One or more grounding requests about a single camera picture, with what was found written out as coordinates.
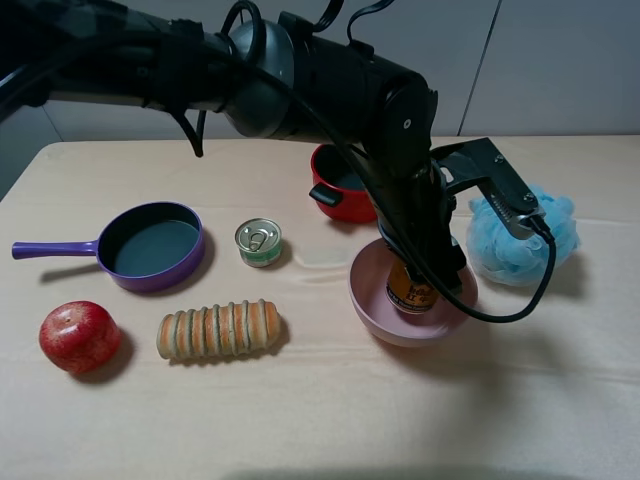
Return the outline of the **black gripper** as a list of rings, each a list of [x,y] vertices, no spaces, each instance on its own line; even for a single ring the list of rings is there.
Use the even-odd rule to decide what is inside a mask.
[[[450,292],[460,293],[459,271],[465,267],[465,257],[451,236],[451,202],[435,163],[428,160],[400,179],[373,166],[367,190],[380,233],[404,261],[409,279],[432,287],[441,283]]]

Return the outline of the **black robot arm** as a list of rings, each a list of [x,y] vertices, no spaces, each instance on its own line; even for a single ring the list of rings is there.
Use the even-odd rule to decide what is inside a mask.
[[[289,13],[234,3],[219,32],[113,1],[1,5],[1,114],[50,100],[164,112],[201,154],[190,110],[244,136],[334,144],[364,183],[392,250],[446,297],[461,287],[453,200],[431,156],[438,95],[418,73],[341,45]]]

